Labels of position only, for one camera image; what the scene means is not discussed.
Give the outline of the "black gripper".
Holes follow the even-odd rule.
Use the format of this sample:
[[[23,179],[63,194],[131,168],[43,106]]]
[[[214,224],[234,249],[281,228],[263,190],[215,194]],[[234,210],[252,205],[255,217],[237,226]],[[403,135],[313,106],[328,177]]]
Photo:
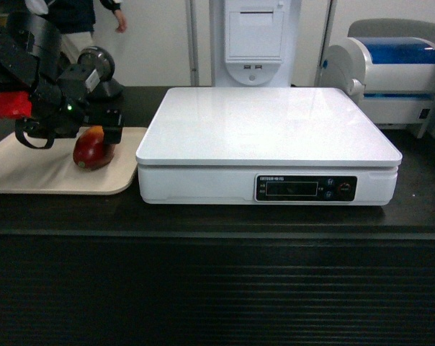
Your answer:
[[[28,148],[38,147],[29,138],[45,139],[41,147],[51,148],[55,139],[76,137],[84,124],[101,133],[104,144],[119,144],[125,124],[120,110],[86,114],[86,96],[98,84],[97,69],[87,64],[71,64],[56,82],[39,74],[29,96],[31,118],[15,122],[16,139]]]

